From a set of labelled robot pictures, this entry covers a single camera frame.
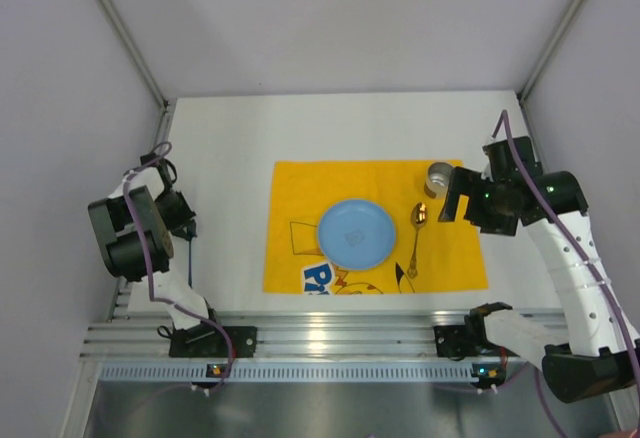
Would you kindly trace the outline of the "metal cup brown base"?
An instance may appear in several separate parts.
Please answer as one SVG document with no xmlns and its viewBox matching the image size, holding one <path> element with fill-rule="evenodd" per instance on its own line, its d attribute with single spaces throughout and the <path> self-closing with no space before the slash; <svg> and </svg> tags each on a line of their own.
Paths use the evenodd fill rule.
<svg viewBox="0 0 640 438">
<path fill-rule="evenodd" d="M 452 164 L 444 161 L 434 162 L 428 167 L 424 191 L 429 198 L 438 199 L 446 196 L 453 169 Z"/>
</svg>

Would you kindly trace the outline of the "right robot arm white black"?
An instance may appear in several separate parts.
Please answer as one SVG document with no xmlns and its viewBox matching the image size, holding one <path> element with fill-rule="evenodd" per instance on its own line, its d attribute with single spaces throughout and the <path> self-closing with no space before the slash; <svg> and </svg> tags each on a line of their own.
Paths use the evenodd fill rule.
<svg viewBox="0 0 640 438">
<path fill-rule="evenodd" d="M 639 382 L 639 333 L 619 307 L 593 241 L 588 204 L 568 171 L 544 172 L 531 140 L 488 144 L 485 172 L 455 166 L 439 222 L 464 218 L 485 234 L 513 237 L 523 227 L 540 253 L 565 317 L 568 338 L 503 302 L 464 318 L 477 350 L 504 348 L 537 368 L 563 403 L 627 389 Z"/>
</svg>

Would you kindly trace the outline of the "yellow Pikachu cloth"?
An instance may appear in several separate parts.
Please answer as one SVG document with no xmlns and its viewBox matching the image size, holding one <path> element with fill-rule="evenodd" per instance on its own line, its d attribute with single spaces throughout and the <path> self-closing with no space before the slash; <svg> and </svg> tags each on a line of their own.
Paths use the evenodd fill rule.
<svg viewBox="0 0 640 438">
<path fill-rule="evenodd" d="M 427 161 L 279 162 L 271 184 L 263 289 L 294 295 L 379 295 L 462 292 L 487 288 L 477 231 L 463 219 L 441 223 L 443 202 L 424 191 Z M 367 271 L 329 261 L 317 226 L 334 204 L 364 199 L 384 208 L 396 227 L 391 255 Z M 418 275 L 407 276 L 414 228 L 411 212 L 424 202 L 428 221 L 419 233 Z"/>
</svg>

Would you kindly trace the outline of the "blue fork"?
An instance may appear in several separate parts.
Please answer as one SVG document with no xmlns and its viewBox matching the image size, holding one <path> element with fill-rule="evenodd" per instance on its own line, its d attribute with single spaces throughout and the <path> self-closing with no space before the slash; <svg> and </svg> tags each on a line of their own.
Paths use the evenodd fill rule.
<svg viewBox="0 0 640 438">
<path fill-rule="evenodd" d="M 190 232 L 188 237 L 188 269 L 187 269 L 187 283 L 190 288 L 194 286 L 194 271 L 193 271 L 193 250 L 194 241 L 197 238 L 196 232 Z"/>
</svg>

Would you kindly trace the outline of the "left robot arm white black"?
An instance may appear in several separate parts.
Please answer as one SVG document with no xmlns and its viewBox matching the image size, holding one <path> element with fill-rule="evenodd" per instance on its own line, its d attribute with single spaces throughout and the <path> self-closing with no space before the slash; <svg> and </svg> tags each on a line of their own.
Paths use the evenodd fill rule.
<svg viewBox="0 0 640 438">
<path fill-rule="evenodd" d="M 230 338 L 207 300 L 170 270 L 173 240 L 196 237 L 195 212 L 176 182 L 173 163 L 153 151 L 125 172 L 108 197 L 90 203 L 99 252 L 113 277 L 141 284 L 149 301 L 169 314 L 172 325 L 157 332 L 170 340 L 170 356 L 232 357 Z"/>
</svg>

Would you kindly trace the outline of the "gold spoon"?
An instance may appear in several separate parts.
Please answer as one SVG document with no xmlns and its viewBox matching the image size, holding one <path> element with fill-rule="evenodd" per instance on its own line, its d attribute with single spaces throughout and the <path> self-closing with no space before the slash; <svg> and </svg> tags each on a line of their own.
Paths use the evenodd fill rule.
<svg viewBox="0 0 640 438">
<path fill-rule="evenodd" d="M 424 202 L 419 202 L 415 205 L 411 212 L 411 224 L 414 228 L 414 241 L 412 247 L 412 254 L 407 268 L 407 276 L 410 279 L 414 279 L 418 275 L 417 270 L 417 248 L 419 241 L 419 233 L 424 228 L 428 221 L 428 208 Z"/>
</svg>

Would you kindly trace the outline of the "light blue plate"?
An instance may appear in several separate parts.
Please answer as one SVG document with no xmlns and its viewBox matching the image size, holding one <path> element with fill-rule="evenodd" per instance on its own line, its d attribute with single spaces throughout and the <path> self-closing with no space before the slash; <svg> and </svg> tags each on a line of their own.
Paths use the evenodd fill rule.
<svg viewBox="0 0 640 438">
<path fill-rule="evenodd" d="M 396 227 L 380 205 L 349 199 L 331 206 L 317 226 L 323 255 L 350 271 L 366 271 L 382 264 L 396 244 Z"/>
</svg>

